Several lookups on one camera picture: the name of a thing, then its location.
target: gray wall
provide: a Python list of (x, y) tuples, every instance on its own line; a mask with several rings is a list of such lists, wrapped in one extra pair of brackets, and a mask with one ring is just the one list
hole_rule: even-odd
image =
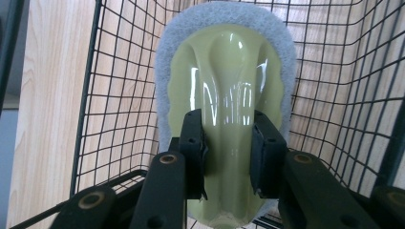
[(0, 228), (6, 228), (17, 117), (18, 111), (10, 110), (0, 118)]
[[(11, 0), (0, 0), (0, 35), (4, 36)], [(20, 32), (12, 59), (11, 72), (7, 87), (4, 108), (17, 108), (21, 92), (21, 78), (24, 65), (24, 53), (27, 34), (27, 22), (30, 0), (25, 0), (21, 17)], [(18, 110), (3, 109), (0, 116), (0, 229), (6, 228), (7, 212), (11, 185), (11, 170), (14, 157), (15, 135)]]

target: black metal bracket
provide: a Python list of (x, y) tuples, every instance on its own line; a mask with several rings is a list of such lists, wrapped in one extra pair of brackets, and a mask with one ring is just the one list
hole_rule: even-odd
[(287, 182), (279, 209), (290, 228), (378, 228), (318, 157), (290, 152), (284, 171)]
[(373, 189), (369, 211), (382, 228), (405, 228), (405, 190), (378, 186)]
[[(128, 174), (122, 175), (121, 177), (111, 179), (111, 180), (101, 184), (100, 186), (112, 188), (123, 182), (131, 180), (134, 177), (145, 177), (146, 173), (147, 173), (147, 171), (145, 171), (145, 170), (135, 170)], [(116, 225), (114, 228), (128, 228), (129, 221), (132, 218), (132, 213), (134, 212), (133, 210), (131, 210), (131, 208), (134, 208), (135, 205), (137, 204), (142, 184), (143, 184), (143, 180), (141, 180), (140, 182), (136, 183), (135, 185), (129, 187), (128, 189), (124, 190), (123, 192), (117, 194), (117, 201), (116, 201), (115, 206), (118, 206), (118, 208), (115, 208), (115, 211), (119, 215), (119, 220), (116, 222)], [(100, 186), (95, 186), (90, 189), (96, 190)], [(45, 212), (36, 215), (35, 217), (32, 217), (15, 226), (12, 226), (11, 229), (28, 228), (30, 226), (35, 225), (37, 222), (52, 216), (53, 214), (59, 213), (59, 215), (60, 215), (60, 213), (63, 211), (63, 209), (66, 208), (73, 201), (74, 201), (74, 198), (70, 198), (69, 200), (61, 202), (61, 203), (57, 204), (55, 207), (52, 207), (52, 208), (46, 210)], [(131, 212), (129, 221), (128, 221), (128, 216), (127, 216), (128, 211)]]
[(279, 197), (283, 182), (286, 141), (268, 117), (256, 111), (250, 154), (250, 182), (260, 198)]
[(51, 228), (111, 228), (117, 218), (113, 211), (116, 200), (116, 192), (110, 187), (88, 188), (62, 208)]
[(184, 155), (187, 199), (208, 199), (204, 190), (204, 164), (208, 147), (202, 125), (202, 110), (184, 116), (178, 151)]
[(154, 157), (129, 228), (185, 228), (185, 159), (168, 152)]

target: metal rod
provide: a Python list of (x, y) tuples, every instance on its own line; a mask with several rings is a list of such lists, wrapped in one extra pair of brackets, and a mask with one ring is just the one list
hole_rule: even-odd
[(43, 212), (43, 213), (41, 213), (39, 215), (36, 215), (33, 218), (27, 219), (27, 220), (13, 226), (10, 229), (28, 228), (28, 227), (36, 224), (37, 222), (41, 221), (42, 219), (46, 219), (46, 218), (50, 217), (51, 215), (60, 212), (60, 209), (62, 209), (62, 207), (65, 206), (66, 202), (68, 202), (68, 200), (64, 201), (64, 202), (61, 202), (61, 203), (57, 204), (55, 207), (50, 208), (47, 211), (45, 211), (45, 212)]
[(106, 182), (105, 184), (102, 184), (102, 185), (105, 185), (105, 186), (108, 186), (108, 187), (114, 187), (114, 186), (119, 185), (120, 183), (123, 183), (123, 182), (125, 182), (125, 181), (127, 181), (127, 180), (129, 180), (129, 179), (131, 179), (133, 177), (137, 177), (137, 176), (146, 177), (147, 173), (148, 172), (146, 170), (135, 170), (135, 171), (130, 172), (128, 174), (124, 174), (124, 175), (121, 175), (121, 176), (119, 176), (117, 178), (111, 179), (110, 181), (108, 181), (108, 182)]
[(92, 34), (90, 37), (89, 55), (87, 57), (86, 73), (85, 73), (84, 82), (83, 82), (83, 92), (82, 92), (83, 96), (81, 97), (80, 112), (79, 112), (79, 118), (78, 118), (78, 124), (77, 124), (75, 156), (74, 156), (74, 164), (73, 164), (73, 170), (72, 170), (70, 197), (75, 195), (78, 158), (80, 156), (81, 136), (83, 134), (83, 124), (84, 124), (84, 117), (85, 117), (85, 112), (86, 112), (87, 92), (89, 90), (90, 73), (92, 71), (92, 65), (93, 65), (93, 56), (94, 56), (94, 50), (95, 50), (95, 44), (96, 44), (96, 35), (97, 35), (97, 30), (98, 30), (98, 18), (100, 16), (100, 10), (101, 10), (101, 1), (96, 0), (95, 16), (93, 18)]

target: black wire grid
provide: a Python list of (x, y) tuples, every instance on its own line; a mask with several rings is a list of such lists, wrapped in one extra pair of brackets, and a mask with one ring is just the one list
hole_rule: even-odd
[[(201, 2), (96, 1), (71, 195), (148, 169), (159, 143), (160, 35), (171, 18)], [(364, 196), (375, 183), (405, 188), (397, 171), (404, 164), (404, 1), (244, 2), (272, 10), (295, 41), (289, 148), (319, 156)]]

